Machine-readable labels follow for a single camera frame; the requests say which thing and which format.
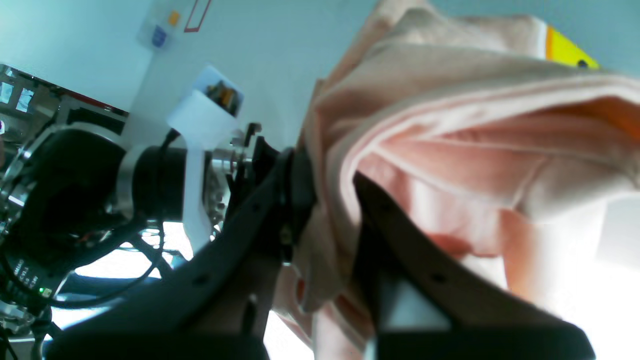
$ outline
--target red rectangle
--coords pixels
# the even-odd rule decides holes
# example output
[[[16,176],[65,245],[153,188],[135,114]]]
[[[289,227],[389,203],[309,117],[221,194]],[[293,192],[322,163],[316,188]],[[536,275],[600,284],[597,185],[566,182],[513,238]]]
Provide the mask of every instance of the red rectangle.
[[[202,23],[204,21],[204,16],[207,15],[207,10],[209,9],[209,5],[211,5],[211,0],[207,0],[207,5],[204,6],[204,2],[202,2],[200,4],[200,6],[198,6],[198,2],[200,0],[196,0],[195,4],[193,4],[193,9],[191,9],[191,15],[189,15],[189,20],[187,20],[187,24],[184,26],[184,32],[185,33],[197,33],[198,31],[200,31],[200,26],[202,26]],[[196,16],[193,17],[193,14],[196,12],[196,9],[198,9],[198,13],[196,13]],[[198,23],[198,26],[193,26],[194,24],[191,23],[191,20],[193,19],[194,22],[196,22],[197,18],[200,17],[200,22]]]

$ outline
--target cloth fold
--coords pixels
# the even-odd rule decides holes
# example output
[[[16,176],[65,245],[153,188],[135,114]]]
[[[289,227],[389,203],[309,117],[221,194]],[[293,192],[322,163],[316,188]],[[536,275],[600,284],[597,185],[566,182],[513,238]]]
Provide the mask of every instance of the cloth fold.
[[[299,144],[318,203],[275,299],[316,359],[360,358],[373,335],[351,279],[356,171],[462,264],[557,312],[558,272],[593,255],[606,201],[638,189],[640,83],[546,61],[546,32],[383,0],[318,83]]]

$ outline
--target pink cloth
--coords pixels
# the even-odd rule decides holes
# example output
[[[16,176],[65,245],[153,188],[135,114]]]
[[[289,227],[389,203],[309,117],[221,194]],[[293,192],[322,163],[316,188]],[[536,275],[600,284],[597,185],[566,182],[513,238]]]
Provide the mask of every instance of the pink cloth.
[[[463,264],[551,311],[605,201],[637,191],[640,83],[541,60],[545,28],[383,0],[318,83],[301,143],[319,201],[275,299],[316,359],[359,359],[372,335],[351,282],[356,171]]]

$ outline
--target peach fabric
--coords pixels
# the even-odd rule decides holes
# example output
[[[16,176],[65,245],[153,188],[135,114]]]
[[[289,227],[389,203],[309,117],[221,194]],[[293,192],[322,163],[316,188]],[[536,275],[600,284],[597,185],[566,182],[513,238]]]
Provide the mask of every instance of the peach fabric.
[[[557,311],[559,272],[638,189],[640,83],[542,60],[545,29],[383,0],[318,82],[300,141],[319,200],[275,299],[316,359],[359,359],[373,334],[351,280],[356,171],[465,266]]]

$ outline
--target folded fabric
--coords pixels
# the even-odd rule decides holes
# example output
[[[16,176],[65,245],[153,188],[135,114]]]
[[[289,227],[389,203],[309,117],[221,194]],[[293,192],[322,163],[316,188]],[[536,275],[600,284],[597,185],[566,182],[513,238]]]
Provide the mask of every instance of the folded fabric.
[[[558,311],[606,201],[638,189],[640,83],[546,61],[547,29],[383,0],[318,82],[299,144],[318,203],[275,299],[316,359],[359,359],[373,335],[351,280],[356,172],[465,266]]]

